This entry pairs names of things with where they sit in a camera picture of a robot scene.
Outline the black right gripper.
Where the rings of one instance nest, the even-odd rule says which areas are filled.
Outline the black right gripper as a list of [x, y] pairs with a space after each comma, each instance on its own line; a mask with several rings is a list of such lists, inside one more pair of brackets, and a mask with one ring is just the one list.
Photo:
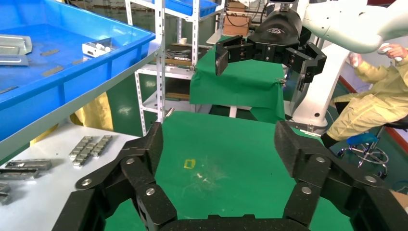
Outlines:
[[302, 21], [297, 12], [273, 11], [248, 37], [248, 42], [238, 35], [216, 43], [216, 75], [222, 75], [229, 63], [250, 59], [283, 63], [289, 75], [298, 74], [296, 89], [302, 92], [315, 75], [322, 73], [327, 56], [309, 41], [299, 47], [301, 30]]

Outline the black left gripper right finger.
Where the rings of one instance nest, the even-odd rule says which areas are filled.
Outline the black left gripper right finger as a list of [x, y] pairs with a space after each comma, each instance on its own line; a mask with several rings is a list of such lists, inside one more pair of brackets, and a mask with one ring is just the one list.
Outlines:
[[277, 122], [275, 149], [296, 185], [283, 218], [307, 231], [320, 198], [350, 219], [356, 231], [405, 231], [408, 215], [384, 181], [335, 157], [316, 139]]

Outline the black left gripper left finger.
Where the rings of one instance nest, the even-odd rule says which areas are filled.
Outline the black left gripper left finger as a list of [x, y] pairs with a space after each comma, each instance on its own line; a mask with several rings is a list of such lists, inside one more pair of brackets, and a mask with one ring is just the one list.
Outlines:
[[106, 219], [128, 199], [147, 231], [175, 221], [177, 211], [154, 178], [163, 143], [159, 122], [144, 137], [127, 141], [113, 161], [76, 182], [52, 229], [103, 231]]

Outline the operator bare hand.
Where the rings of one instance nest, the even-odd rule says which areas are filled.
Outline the operator bare hand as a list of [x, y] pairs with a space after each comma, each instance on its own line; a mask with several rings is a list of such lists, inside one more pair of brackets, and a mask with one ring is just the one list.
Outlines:
[[400, 44], [390, 43], [384, 46], [384, 49], [386, 50], [386, 56], [391, 59], [395, 59], [397, 57], [404, 59], [408, 55], [407, 49]]

